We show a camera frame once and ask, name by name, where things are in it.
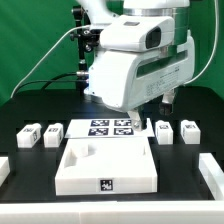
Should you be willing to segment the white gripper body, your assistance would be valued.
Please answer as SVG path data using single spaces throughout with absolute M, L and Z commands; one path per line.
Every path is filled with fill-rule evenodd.
M 89 69 L 87 93 L 108 108 L 127 112 L 184 84 L 194 73 L 193 38 L 170 57 L 160 49 L 145 53 L 108 50 Z

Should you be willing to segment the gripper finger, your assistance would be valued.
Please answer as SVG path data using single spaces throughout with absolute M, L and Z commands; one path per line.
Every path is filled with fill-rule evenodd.
M 159 104 L 159 112 L 161 115 L 168 116 L 173 112 L 174 99 L 175 92 L 173 90 L 163 94 L 162 101 Z
M 144 117 L 143 112 L 139 109 L 134 109 L 129 112 L 132 127 L 134 130 L 144 130 L 146 128 L 147 119 Z

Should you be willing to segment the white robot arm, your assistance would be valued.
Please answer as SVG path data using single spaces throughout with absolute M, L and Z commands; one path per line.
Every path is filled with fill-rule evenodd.
M 110 11 L 107 1 L 77 0 L 90 29 L 99 33 L 85 93 L 127 113 L 141 131 L 146 125 L 142 106 L 161 95 L 172 97 L 193 76 L 190 0 L 121 0 L 121 15 Z

